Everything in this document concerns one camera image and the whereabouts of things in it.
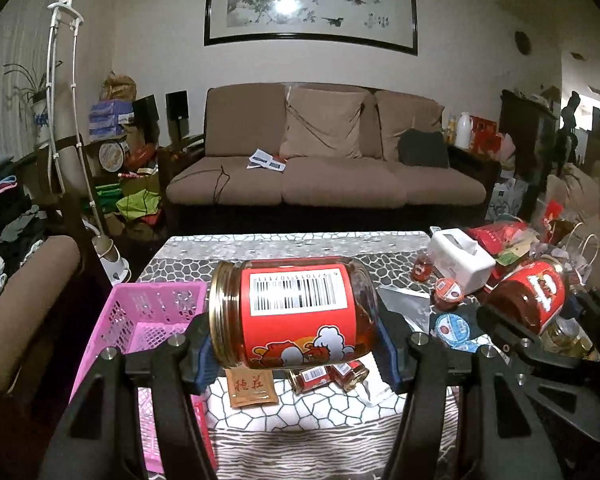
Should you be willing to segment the red sauce jar cartoon label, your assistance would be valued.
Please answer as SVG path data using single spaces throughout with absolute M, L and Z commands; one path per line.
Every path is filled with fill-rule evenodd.
M 377 340 L 378 295 L 351 257 L 220 262 L 209 328 L 221 366 L 301 370 L 349 362 Z

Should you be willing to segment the red sauce jar barcode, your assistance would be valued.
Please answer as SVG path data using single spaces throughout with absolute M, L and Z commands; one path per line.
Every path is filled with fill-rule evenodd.
M 509 273 L 484 303 L 539 335 L 562 310 L 567 295 L 564 265 L 554 257 L 542 256 Z

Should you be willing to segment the red sauce jar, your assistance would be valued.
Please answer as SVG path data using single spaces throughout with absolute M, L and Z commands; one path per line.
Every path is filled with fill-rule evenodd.
M 360 361 L 332 364 L 329 367 L 332 381 L 344 392 L 349 392 L 360 382 L 364 382 L 370 371 Z

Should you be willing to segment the silver foil pouch rear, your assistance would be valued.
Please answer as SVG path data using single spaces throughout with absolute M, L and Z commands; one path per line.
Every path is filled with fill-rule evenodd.
M 429 333 L 431 301 L 424 292 L 380 286 L 379 298 L 386 308 L 400 314 L 414 332 Z

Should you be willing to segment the brown tea packet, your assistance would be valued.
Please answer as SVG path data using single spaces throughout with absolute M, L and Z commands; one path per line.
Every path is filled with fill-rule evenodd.
M 227 368 L 225 376 L 232 408 L 278 403 L 273 373 L 270 370 Z

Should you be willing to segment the blue lid cup upper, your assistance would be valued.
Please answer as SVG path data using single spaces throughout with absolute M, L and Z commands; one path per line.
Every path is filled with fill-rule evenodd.
M 434 336 L 446 346 L 456 348 L 470 339 L 470 327 L 461 316 L 443 313 L 434 322 Z

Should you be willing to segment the red lidded cup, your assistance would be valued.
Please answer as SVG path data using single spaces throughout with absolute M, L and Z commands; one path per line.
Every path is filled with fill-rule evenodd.
M 434 307 L 442 312 L 456 310 L 464 300 L 464 290 L 452 278 L 438 278 L 431 291 Z

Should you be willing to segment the pink plastic basket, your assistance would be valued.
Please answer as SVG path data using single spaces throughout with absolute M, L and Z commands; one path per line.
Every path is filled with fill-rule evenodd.
M 128 354 L 151 350 L 175 333 L 184 334 L 192 318 L 206 310 L 204 281 L 117 284 L 85 347 L 70 400 L 102 349 L 116 347 Z M 140 436 L 149 472 L 163 474 L 149 388 L 137 389 Z M 197 424 L 211 466 L 218 469 L 201 396 L 191 396 Z

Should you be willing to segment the white tissue box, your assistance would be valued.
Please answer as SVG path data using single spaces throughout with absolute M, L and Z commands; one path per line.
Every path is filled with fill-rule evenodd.
M 427 254 L 437 272 L 460 284 L 465 295 L 483 288 L 495 266 L 490 254 L 457 228 L 434 232 Z

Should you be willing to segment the white garment steamer stand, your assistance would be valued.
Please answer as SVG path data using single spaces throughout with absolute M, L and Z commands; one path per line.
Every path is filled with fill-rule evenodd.
M 92 245 L 95 249 L 99 263 L 104 269 L 112 286 L 129 281 L 131 271 L 129 263 L 120 255 L 114 240 L 105 232 L 104 215 L 94 196 L 91 168 L 88 166 L 84 154 L 84 139 L 78 121 L 78 101 L 76 100 L 76 50 L 78 50 L 78 37 L 80 27 L 84 23 L 83 15 L 73 5 L 74 0 L 56 0 L 51 2 L 47 9 L 50 10 L 50 29 L 48 30 L 46 65 L 45 65 L 45 99 L 47 107 L 48 136 L 47 136 L 47 180 L 50 188 L 53 187 L 53 174 L 56 174 L 62 192 L 65 192 L 65 178 L 60 163 L 62 148 L 56 139 L 56 87 L 58 34 L 61 25 L 65 25 L 72 33 L 71 64 L 69 93 L 71 103 L 71 120 L 73 136 L 68 136 L 68 147 L 74 148 L 78 158 L 84 184 L 88 206 L 91 208 L 95 223 L 83 219 L 83 225 L 93 234 Z

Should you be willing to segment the dark green cushion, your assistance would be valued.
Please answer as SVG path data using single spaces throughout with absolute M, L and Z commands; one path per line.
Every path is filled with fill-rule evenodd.
M 449 155 L 440 131 L 407 129 L 398 142 L 399 160 L 405 166 L 448 168 Z

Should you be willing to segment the brown three-seat sofa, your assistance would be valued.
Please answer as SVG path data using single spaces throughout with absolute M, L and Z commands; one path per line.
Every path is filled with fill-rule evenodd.
M 363 90 L 360 158 L 279 155 L 291 87 Z M 347 84 L 232 84 L 212 88 L 204 111 L 204 156 L 166 185 L 166 198 L 183 206 L 319 206 L 399 209 L 404 206 L 480 206 L 486 185 L 453 168 L 400 162 L 407 129 L 441 131 L 444 108 L 424 96 Z M 257 149 L 286 164 L 283 172 L 248 169 Z

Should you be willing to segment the tan sofa cushion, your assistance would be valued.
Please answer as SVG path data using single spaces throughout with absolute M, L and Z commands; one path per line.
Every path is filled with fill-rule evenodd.
M 279 155 L 360 158 L 361 116 L 367 92 L 291 87 Z

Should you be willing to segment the potted plant blue vase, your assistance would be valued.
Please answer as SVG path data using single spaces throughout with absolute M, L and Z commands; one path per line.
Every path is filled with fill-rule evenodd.
M 10 62 L 3 65 L 3 77 L 7 84 L 7 108 L 17 111 L 20 124 L 30 141 L 33 145 L 38 144 L 41 121 L 34 108 L 42 104 L 42 115 L 46 114 L 46 70 L 39 74 L 21 63 Z

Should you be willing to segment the framed ink painting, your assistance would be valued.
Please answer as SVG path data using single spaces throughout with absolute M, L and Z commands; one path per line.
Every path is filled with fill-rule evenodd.
M 204 43 L 320 40 L 418 53 L 416 0 L 206 0 Z

